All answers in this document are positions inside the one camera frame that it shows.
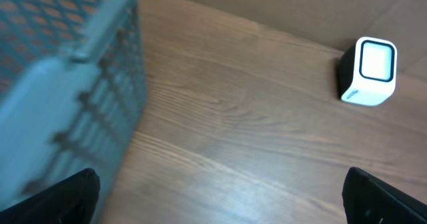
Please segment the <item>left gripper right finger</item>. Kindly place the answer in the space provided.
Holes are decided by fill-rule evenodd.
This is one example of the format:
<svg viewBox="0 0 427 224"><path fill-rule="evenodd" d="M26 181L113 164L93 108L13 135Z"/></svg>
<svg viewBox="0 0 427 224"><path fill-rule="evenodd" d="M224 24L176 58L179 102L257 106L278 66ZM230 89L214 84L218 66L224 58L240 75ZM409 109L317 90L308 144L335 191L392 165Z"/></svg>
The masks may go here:
<svg viewBox="0 0 427 224"><path fill-rule="evenodd" d="M342 198L348 224L426 224L426 204L357 167L348 170Z"/></svg>

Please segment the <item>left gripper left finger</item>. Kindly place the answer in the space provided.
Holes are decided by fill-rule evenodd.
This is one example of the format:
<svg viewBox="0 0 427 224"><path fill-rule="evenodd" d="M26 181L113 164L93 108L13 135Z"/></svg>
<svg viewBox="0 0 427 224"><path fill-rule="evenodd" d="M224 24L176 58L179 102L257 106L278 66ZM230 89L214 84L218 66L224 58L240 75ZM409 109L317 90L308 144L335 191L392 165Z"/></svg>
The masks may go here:
<svg viewBox="0 0 427 224"><path fill-rule="evenodd" d="M82 171L1 211L1 224L90 224L99 199L100 178Z"/></svg>

